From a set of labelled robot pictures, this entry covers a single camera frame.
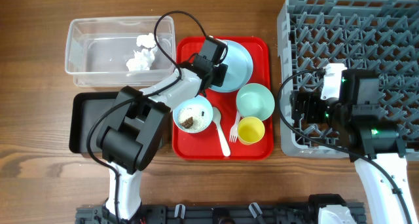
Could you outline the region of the light blue plate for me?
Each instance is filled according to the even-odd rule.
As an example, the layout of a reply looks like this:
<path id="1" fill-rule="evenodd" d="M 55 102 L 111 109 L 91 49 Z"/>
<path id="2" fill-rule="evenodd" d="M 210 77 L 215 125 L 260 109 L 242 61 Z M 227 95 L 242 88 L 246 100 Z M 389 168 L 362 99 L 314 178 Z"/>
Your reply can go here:
<path id="1" fill-rule="evenodd" d="M 227 57 L 223 63 L 228 65 L 222 86 L 210 86 L 216 92 L 233 92 L 243 87 L 253 74 L 253 59 L 248 50 L 235 41 L 222 40 L 227 47 Z"/>

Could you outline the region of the white plastic spoon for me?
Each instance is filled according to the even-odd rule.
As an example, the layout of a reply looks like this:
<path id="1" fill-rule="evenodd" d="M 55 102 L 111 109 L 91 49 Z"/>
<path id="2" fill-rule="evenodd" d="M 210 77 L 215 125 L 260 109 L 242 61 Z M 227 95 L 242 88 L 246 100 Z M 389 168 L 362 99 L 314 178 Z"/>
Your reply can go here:
<path id="1" fill-rule="evenodd" d="M 213 118 L 212 121 L 214 122 L 217 133 L 219 136 L 219 141 L 221 145 L 221 150 L 224 157 L 229 157 L 231 155 L 230 147 L 228 146 L 228 142 L 226 140 L 226 137 L 223 133 L 223 130 L 221 128 L 221 112 L 216 107 L 212 107 L 213 109 Z"/>

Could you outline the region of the mint green bowl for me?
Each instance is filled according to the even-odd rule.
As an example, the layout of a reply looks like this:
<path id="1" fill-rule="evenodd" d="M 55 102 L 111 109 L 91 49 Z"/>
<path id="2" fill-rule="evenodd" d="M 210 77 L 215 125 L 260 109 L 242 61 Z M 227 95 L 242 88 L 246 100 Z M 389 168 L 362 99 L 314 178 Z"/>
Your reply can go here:
<path id="1" fill-rule="evenodd" d="M 271 91 L 258 83 L 241 87 L 236 95 L 236 108 L 242 117 L 267 120 L 274 112 L 275 101 Z"/>

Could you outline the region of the yellow plastic cup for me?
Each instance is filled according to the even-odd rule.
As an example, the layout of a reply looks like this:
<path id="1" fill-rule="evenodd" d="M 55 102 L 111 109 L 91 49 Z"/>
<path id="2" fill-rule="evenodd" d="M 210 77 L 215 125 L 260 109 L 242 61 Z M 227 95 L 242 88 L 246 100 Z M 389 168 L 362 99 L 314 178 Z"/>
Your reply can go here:
<path id="1" fill-rule="evenodd" d="M 261 141 L 264 134 L 264 123 L 257 117 L 244 117 L 238 123 L 238 139 L 244 145 Z"/>

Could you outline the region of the white plastic fork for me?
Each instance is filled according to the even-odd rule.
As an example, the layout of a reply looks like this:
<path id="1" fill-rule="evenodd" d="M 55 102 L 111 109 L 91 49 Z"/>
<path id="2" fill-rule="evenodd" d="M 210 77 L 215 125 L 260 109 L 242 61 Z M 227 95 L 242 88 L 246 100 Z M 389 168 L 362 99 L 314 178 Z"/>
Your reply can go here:
<path id="1" fill-rule="evenodd" d="M 234 124 L 232 125 L 230 129 L 229 142 L 235 143 L 236 140 L 238 139 L 238 123 L 240 122 L 240 119 L 241 119 L 241 115 L 239 111 L 237 111 Z"/>

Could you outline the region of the white napkin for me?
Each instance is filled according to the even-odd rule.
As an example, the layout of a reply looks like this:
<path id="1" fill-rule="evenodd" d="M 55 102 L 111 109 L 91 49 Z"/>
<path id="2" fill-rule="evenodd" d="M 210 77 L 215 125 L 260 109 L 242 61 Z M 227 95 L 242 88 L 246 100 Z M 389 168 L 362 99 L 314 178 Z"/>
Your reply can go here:
<path id="1" fill-rule="evenodd" d="M 155 60 L 153 49 L 144 48 L 141 52 L 134 51 L 134 57 L 126 62 L 129 71 L 148 71 Z"/>
<path id="2" fill-rule="evenodd" d="M 138 35 L 136 45 L 144 48 L 154 48 L 156 46 L 155 35 L 153 33 Z"/>

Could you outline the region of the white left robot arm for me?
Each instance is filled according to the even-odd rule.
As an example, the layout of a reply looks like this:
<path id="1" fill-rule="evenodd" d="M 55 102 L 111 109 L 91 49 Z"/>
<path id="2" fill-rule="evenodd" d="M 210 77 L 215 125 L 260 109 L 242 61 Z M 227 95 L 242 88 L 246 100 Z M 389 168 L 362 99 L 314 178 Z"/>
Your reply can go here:
<path id="1" fill-rule="evenodd" d="M 125 86 L 113 106 L 91 127 L 86 143 L 97 132 L 96 145 L 109 169 L 111 189 L 103 209 L 111 223 L 128 223 L 141 206 L 141 173 L 150 164 L 170 113 L 183 102 L 211 86 L 222 86 L 228 66 L 224 41 L 207 36 L 200 52 L 176 65 L 170 77 L 154 86 L 136 90 Z"/>

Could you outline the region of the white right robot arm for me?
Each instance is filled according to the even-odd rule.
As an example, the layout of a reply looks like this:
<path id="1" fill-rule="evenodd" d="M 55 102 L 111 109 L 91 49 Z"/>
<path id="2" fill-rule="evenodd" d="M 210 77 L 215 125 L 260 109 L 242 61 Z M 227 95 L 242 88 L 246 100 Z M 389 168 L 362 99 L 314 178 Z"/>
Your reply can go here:
<path id="1" fill-rule="evenodd" d="M 323 70 L 336 96 L 291 93 L 291 118 L 326 123 L 338 132 L 337 151 L 349 155 L 363 184 L 374 223 L 417 223 L 407 179 L 406 143 L 398 125 L 379 117 L 379 78 L 373 71 Z"/>

